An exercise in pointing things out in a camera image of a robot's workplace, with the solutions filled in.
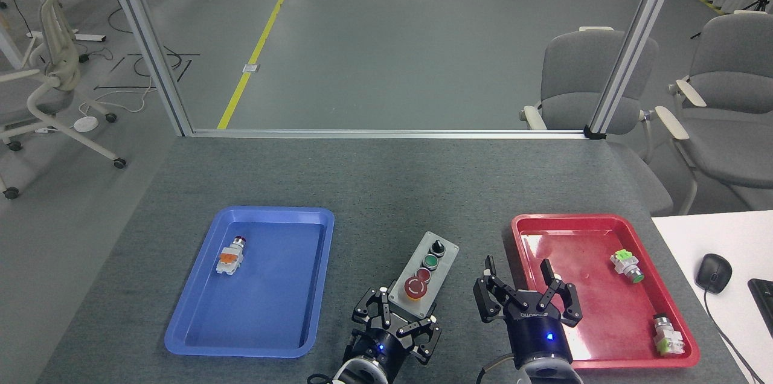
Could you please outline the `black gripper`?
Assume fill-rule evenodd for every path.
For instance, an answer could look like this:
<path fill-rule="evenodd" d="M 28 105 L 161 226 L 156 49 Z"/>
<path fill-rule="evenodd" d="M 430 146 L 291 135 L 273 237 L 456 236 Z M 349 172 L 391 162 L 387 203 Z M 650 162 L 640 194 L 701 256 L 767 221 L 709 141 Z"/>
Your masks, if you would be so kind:
<path fill-rule="evenodd" d="M 541 357 L 556 357 L 571 363 L 571 349 L 563 324 L 576 327 L 583 318 L 574 283 L 563 282 L 553 271 L 548 258 L 541 261 L 539 268 L 547 289 L 541 299 L 529 299 L 527 308 L 522 307 L 524 301 L 516 298 L 514 288 L 497 276 L 492 255 L 487 255 L 483 276 L 478 277 L 473 285 L 481 321 L 491 323 L 495 319 L 505 320 L 514 354 L 513 362 L 517 368 Z M 556 293 L 563 302 L 562 315 L 551 304 Z"/>
<path fill-rule="evenodd" d="M 408 354 L 427 365 L 441 337 L 434 315 L 397 329 L 386 287 L 365 291 L 353 308 L 351 320 L 369 328 L 351 331 L 347 343 L 348 382 L 393 382 Z"/>

